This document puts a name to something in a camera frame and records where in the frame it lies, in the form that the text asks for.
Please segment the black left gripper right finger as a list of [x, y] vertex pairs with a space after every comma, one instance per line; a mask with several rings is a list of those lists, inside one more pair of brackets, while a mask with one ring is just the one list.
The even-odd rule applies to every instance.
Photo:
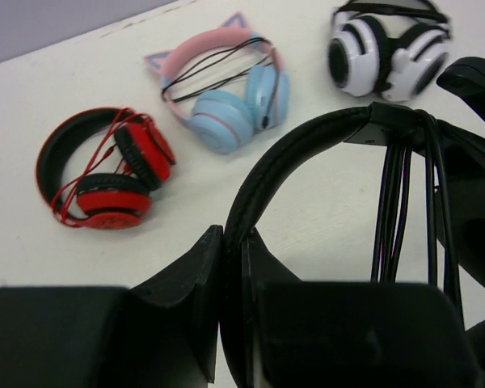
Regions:
[[481, 387], [449, 299], [421, 283], [308, 281], [242, 245], [246, 387]]

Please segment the black headset with microphone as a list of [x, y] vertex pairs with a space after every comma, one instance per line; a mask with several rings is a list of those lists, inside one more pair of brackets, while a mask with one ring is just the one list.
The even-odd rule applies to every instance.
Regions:
[[339, 250], [331, 260], [362, 277], [329, 281], [421, 283], [455, 309], [482, 372], [485, 320], [463, 326], [461, 272], [485, 288], [485, 138], [429, 112], [371, 103], [330, 112], [283, 136], [255, 164], [226, 221], [221, 257], [220, 332], [232, 377], [243, 384], [245, 318], [242, 246], [284, 181], [304, 162], [330, 154], [306, 196], [286, 204], [311, 209]]

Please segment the red black headphones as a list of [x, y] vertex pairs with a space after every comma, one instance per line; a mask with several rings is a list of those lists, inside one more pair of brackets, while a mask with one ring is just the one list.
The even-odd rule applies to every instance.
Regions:
[[[78, 148], [103, 134], [82, 173], [64, 183]], [[173, 150], [153, 118], [131, 108], [93, 108], [59, 124], [40, 149], [36, 183], [64, 226], [120, 230], [138, 226], [152, 193], [171, 177]]]

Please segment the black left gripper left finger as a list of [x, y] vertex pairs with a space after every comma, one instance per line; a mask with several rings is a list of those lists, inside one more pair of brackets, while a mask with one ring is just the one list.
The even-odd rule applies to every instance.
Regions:
[[223, 230], [138, 286], [0, 287], [0, 387], [206, 387]]

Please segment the white black striped headphones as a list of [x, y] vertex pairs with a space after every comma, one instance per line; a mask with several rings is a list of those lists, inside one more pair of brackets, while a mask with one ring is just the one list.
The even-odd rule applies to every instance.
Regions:
[[327, 68], [333, 84], [347, 94], [402, 103], [436, 77], [451, 40], [450, 18], [430, 1], [418, 6], [348, 1], [331, 16]]

